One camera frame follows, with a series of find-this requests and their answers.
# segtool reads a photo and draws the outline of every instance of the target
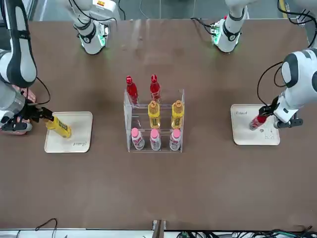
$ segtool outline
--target brown table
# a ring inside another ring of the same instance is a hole
[[[316,106],[300,111],[305,125],[281,130],[277,147],[237,146],[230,106],[259,103],[262,72],[307,46],[303,28],[286,20],[247,20],[230,55],[190,20],[119,22],[109,48],[96,56],[80,47],[70,22],[32,22],[38,76],[54,111],[91,111],[86,154],[46,154],[46,128],[0,136],[0,227],[35,227],[57,217],[59,227],[296,230],[317,226]],[[123,90],[132,75],[150,93],[185,89],[182,154],[132,154],[126,149]],[[270,72],[261,95],[280,93]],[[40,83],[32,89],[46,98]]]

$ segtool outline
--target wire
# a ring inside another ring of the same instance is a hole
[[[122,11],[123,16],[124,16],[124,20],[125,20],[125,11],[120,7],[120,1],[121,0],[119,0],[119,2],[118,2],[118,8]]]
[[[267,104],[261,99],[260,94],[259,94],[260,82],[261,82],[263,76],[264,76],[271,68],[274,68],[275,66],[277,66],[277,65],[279,65],[279,64],[281,64],[281,63],[283,63],[283,61],[278,62],[278,63],[275,63],[275,64],[273,64],[272,66],[270,66],[268,69],[266,69],[266,70],[264,71],[264,73],[261,75],[261,77],[260,77],[260,79],[259,79],[259,81],[258,81],[258,86],[257,86],[258,99],[259,99],[264,105],[266,105],[266,106],[267,106]]]
[[[149,19],[148,16],[146,16],[143,12],[142,12],[142,9],[141,9],[141,4],[142,4],[142,0],[140,0],[140,12],[142,13],[142,15],[144,15],[147,19]]]
[[[50,100],[51,100],[51,94],[50,94],[50,91],[49,91],[49,89],[47,88],[47,86],[43,83],[42,80],[39,79],[39,77],[36,77],[36,78],[37,78],[37,79],[40,81],[40,83],[45,87],[45,89],[46,89],[46,91],[47,91],[47,93],[48,93],[48,95],[49,95],[49,99],[48,99],[46,102],[43,102],[43,103],[30,103],[30,104],[28,104],[29,106],[44,105],[44,104],[50,102]]]
[[[298,13],[298,12],[292,12],[292,11],[284,11],[281,9],[280,5],[279,5],[279,0],[277,0],[277,9],[282,12],[282,13],[286,13],[286,14],[291,14],[291,15],[296,15],[296,16],[303,16],[305,15],[306,17],[310,18],[314,24],[315,24],[315,33],[314,33],[314,37],[313,37],[313,40],[311,41],[311,43],[308,45],[308,48],[311,47],[316,39],[316,35],[317,35],[317,21],[316,19],[311,16],[311,15],[308,15],[308,14],[303,14],[303,13]]]
[[[78,6],[78,4],[76,3],[75,0],[72,0],[72,1],[74,2],[75,6],[78,8],[78,10],[79,10],[82,14],[84,14],[86,17],[88,17],[88,18],[90,18],[90,19],[92,19],[92,20],[95,20],[95,21],[108,21],[108,20],[113,19],[113,20],[115,20],[115,24],[117,25],[117,19],[115,19],[114,17],[110,17],[110,18],[108,18],[108,19],[96,19],[96,18],[94,18],[94,17],[92,17],[92,16],[87,15],[86,13],[84,13],[84,12],[82,11],[82,9],[79,8],[79,6]]]
[[[204,27],[204,29],[208,32],[208,34],[213,35],[213,33],[211,33],[211,32],[207,29],[207,27],[211,28],[211,25],[205,24],[201,19],[198,19],[198,18],[196,18],[196,17],[192,17],[191,20],[193,20],[193,21],[194,21],[194,20],[198,21],[198,23],[201,24],[201,25]]]
[[[51,221],[55,221],[55,227],[54,227],[54,230],[53,230],[53,233],[52,233],[52,238],[54,238],[54,233],[55,231],[57,230],[57,219],[56,218],[51,218],[49,219],[47,222],[39,225],[38,227],[35,228],[35,231],[37,232],[40,228],[42,228],[43,226],[47,225],[48,223],[50,223]]]
[[[281,68],[282,68],[282,66],[280,66],[280,67],[277,69],[277,71],[275,72],[275,75],[274,75],[274,84],[276,85],[276,87],[279,87],[279,88],[283,88],[283,87],[286,86],[286,84],[284,84],[284,85],[279,85],[279,84],[277,84],[277,82],[276,82],[276,75],[277,75],[277,73],[281,70]]]

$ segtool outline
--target red bottle cap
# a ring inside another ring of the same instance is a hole
[[[158,77],[155,74],[153,74],[151,76],[151,81],[152,81],[152,83],[156,83],[158,81]]]
[[[131,84],[132,83],[132,78],[131,76],[127,76],[127,84]]]
[[[259,123],[264,123],[267,119],[267,116],[258,116],[257,117]]]

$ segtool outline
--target bottle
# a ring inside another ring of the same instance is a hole
[[[169,147],[171,150],[176,151],[179,149],[181,143],[180,130],[175,129],[170,135]]]
[[[157,129],[151,130],[150,142],[151,142],[151,147],[153,150],[155,151],[160,150],[161,141],[160,141],[160,134]]]
[[[156,101],[157,103],[160,103],[160,86],[158,83],[158,77],[155,74],[151,76],[150,91],[152,100]]]
[[[142,133],[137,128],[131,130],[132,142],[137,150],[142,150],[145,145]]]
[[[57,117],[53,117],[53,121],[44,119],[44,122],[48,130],[53,130],[64,138],[71,137],[71,128],[62,123]]]
[[[180,100],[177,100],[172,105],[172,128],[180,129],[182,127],[184,115],[184,106]]]
[[[137,86],[135,86],[135,83],[132,81],[131,76],[127,76],[127,92],[131,103],[138,104],[138,90]]]
[[[261,125],[263,125],[266,122],[267,116],[256,116],[251,122],[250,122],[250,130],[256,130]]]
[[[159,117],[159,104],[155,101],[151,101],[148,106],[148,114],[150,117],[150,126],[152,129],[159,129],[160,117]]]

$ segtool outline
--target white tray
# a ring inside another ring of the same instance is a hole
[[[234,104],[231,106],[233,140],[237,145],[279,145],[278,129],[273,125],[275,116],[270,116],[258,129],[252,131],[250,122],[259,114],[262,105]]]
[[[53,113],[63,123],[71,127],[72,136],[63,138],[53,130],[48,130],[44,149],[47,153],[85,153],[90,147],[93,125],[91,112]]]

